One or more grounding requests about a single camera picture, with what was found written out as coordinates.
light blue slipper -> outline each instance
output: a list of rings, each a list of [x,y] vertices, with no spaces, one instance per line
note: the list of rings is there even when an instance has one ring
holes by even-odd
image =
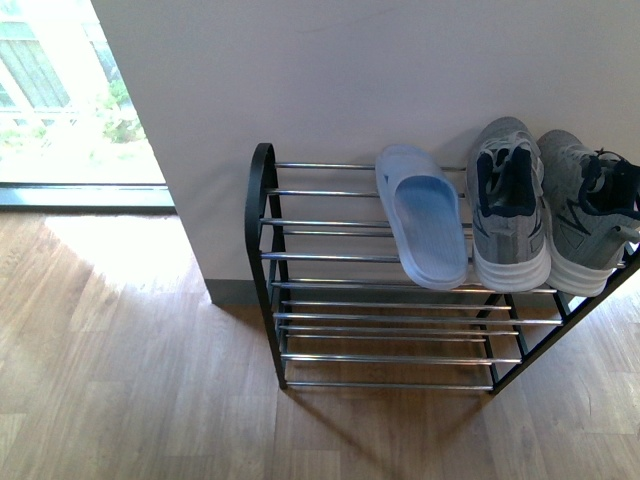
[[[409,278],[434,290],[462,284],[468,259],[458,193],[435,161],[417,147],[391,145],[376,160],[376,182]]]

shoe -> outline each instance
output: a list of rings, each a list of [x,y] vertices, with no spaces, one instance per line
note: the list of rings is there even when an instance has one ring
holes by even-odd
[[[376,183],[407,276],[433,290],[462,284],[469,259],[458,192],[435,161],[392,145],[376,160]]]
[[[529,130],[513,117],[490,123],[472,147],[467,198],[474,268],[482,284],[497,292],[531,290],[549,276],[538,155]]]
[[[592,297],[604,289],[624,245],[640,241],[635,208],[640,167],[612,152],[595,152],[569,132],[552,130],[538,141],[552,214],[548,283]]]

gray sneaker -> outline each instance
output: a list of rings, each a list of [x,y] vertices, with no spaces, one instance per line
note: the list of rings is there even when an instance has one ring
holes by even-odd
[[[544,283],[551,257],[545,240],[544,169],[527,127],[503,117],[474,143],[467,165],[476,274],[488,288],[520,292]]]
[[[538,145],[553,225],[548,283],[581,297],[598,295],[625,243],[640,241],[640,167],[615,153],[595,152],[563,130],[544,134]]]

hardwood floor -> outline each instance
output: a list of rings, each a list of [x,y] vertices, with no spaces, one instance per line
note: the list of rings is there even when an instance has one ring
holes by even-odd
[[[176,217],[0,214],[0,478],[640,478],[638,280],[495,397],[284,393]]]

window sill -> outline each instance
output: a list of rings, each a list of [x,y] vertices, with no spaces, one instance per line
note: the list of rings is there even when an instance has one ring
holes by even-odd
[[[0,183],[0,210],[175,214],[166,185]]]

